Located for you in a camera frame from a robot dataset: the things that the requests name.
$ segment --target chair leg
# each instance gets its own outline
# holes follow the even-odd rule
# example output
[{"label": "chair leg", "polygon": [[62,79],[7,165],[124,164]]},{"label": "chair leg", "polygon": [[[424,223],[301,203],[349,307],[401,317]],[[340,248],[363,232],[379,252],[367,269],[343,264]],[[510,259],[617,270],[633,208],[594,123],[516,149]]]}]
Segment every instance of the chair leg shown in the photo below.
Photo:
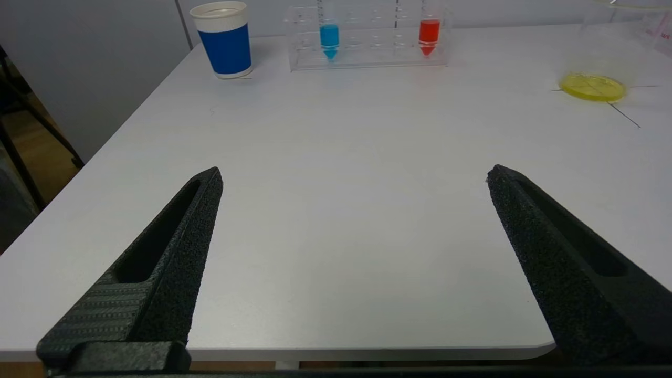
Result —
[{"label": "chair leg", "polygon": [[40,114],[40,112],[37,111],[37,109],[33,108],[33,105],[31,105],[28,102],[26,97],[21,92],[19,92],[18,89],[14,88],[14,86],[10,84],[10,82],[2,79],[0,79],[0,81],[4,86],[9,88],[9,90],[14,93],[17,101],[21,104],[21,106],[23,106],[30,113],[30,115],[32,115],[54,138],[56,138],[56,140],[59,141],[59,143],[63,145],[63,147],[65,147],[68,151],[70,151],[71,154],[73,154],[73,164],[75,164],[77,168],[83,167],[84,161],[82,161],[82,159],[79,157],[73,146],[70,145],[67,139],[65,139],[58,132],[58,130],[56,130],[56,128],[54,128],[51,125],[51,123],[49,123],[49,121],[47,121],[47,119],[43,117]]},{"label": "chair leg", "polygon": [[21,176],[21,179],[24,181],[24,185],[26,185],[30,196],[33,197],[35,205],[37,205],[40,211],[44,210],[46,203],[44,202],[37,185],[35,185],[35,181],[33,181],[33,177],[31,177],[28,168],[26,168],[23,159],[21,159],[19,151],[16,151],[16,147],[14,147],[14,143],[12,143],[9,134],[7,134],[7,130],[5,130],[5,125],[2,123],[2,120],[0,120],[0,142],[5,146],[11,162],[19,172],[19,176]]}]

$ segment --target clear acrylic rack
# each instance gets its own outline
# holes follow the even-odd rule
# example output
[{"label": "clear acrylic rack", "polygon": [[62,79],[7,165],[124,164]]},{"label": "clear acrylic rack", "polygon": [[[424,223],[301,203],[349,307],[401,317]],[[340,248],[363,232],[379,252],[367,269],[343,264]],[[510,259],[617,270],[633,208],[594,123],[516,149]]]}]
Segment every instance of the clear acrylic rack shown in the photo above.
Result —
[{"label": "clear acrylic rack", "polygon": [[306,0],[287,10],[292,71],[447,65],[449,0]]}]

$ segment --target paper cup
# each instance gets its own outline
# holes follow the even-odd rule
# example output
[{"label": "paper cup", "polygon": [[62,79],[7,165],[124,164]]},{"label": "paper cup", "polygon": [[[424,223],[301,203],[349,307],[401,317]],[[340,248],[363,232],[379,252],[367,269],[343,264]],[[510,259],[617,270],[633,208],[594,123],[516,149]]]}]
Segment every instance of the paper cup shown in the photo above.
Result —
[{"label": "paper cup", "polygon": [[189,13],[217,77],[234,79],[252,72],[245,3],[217,1],[199,5]]}]

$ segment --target wall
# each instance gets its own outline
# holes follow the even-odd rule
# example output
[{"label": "wall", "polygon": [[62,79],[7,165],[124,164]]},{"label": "wall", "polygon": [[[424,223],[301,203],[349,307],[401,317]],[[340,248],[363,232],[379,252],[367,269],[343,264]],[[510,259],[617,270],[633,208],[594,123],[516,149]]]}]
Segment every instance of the wall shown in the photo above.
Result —
[{"label": "wall", "polygon": [[0,44],[85,161],[189,52],[175,0],[0,0]]},{"label": "wall", "polygon": [[[189,10],[211,0],[178,0],[194,45],[200,43]],[[249,11],[252,36],[284,35],[282,20],[285,10],[297,1],[310,0],[244,0]],[[520,26],[579,23],[589,0],[450,0],[455,13],[455,26],[473,28],[487,26]]]}]

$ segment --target test tube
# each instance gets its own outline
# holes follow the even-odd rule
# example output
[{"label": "test tube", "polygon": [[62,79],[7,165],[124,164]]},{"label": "test tube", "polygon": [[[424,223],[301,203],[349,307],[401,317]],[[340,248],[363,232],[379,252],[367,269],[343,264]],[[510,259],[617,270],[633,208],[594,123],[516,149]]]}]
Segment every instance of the test tube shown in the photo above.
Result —
[{"label": "test tube", "polygon": [[440,1],[422,0],[422,11],[420,21],[420,50],[425,56],[429,56],[437,42],[439,42],[439,33],[441,32],[441,14],[443,9]]},{"label": "test tube", "polygon": [[320,21],[322,51],[332,61],[339,48],[339,30],[333,0],[317,0],[317,16]]}]

